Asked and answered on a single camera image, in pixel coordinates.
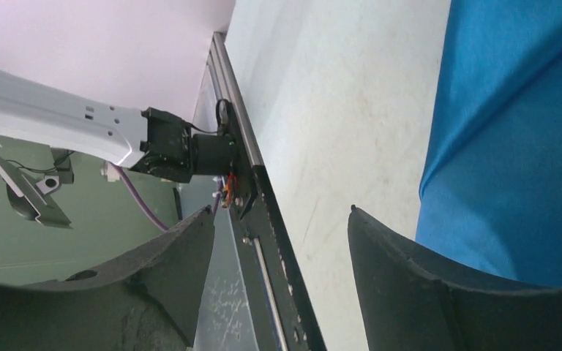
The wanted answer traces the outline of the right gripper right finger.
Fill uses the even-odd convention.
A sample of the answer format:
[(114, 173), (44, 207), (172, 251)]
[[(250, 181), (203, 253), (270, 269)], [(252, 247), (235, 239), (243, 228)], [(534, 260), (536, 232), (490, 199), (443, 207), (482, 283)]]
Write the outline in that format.
[(371, 350), (562, 350), (562, 288), (462, 265), (358, 207), (348, 241)]

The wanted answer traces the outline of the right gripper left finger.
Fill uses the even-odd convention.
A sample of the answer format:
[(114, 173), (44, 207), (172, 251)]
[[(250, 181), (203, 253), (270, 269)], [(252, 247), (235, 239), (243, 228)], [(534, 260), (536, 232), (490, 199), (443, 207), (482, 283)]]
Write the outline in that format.
[(0, 284), (0, 350), (186, 350), (213, 245), (206, 206), (63, 281)]

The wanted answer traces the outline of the blue cloth napkin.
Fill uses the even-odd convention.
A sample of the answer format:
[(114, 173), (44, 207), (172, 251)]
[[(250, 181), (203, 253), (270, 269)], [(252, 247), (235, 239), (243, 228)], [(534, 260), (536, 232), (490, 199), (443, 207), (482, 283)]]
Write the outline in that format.
[(562, 287), (562, 1), (453, 1), (416, 241)]

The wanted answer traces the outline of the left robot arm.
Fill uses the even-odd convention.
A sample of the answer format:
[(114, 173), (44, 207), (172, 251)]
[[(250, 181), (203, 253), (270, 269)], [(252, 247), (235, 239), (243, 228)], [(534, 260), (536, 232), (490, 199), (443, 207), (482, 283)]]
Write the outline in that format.
[(0, 135), (64, 148), (177, 183), (225, 176), (238, 148), (167, 111), (120, 107), (0, 70)]

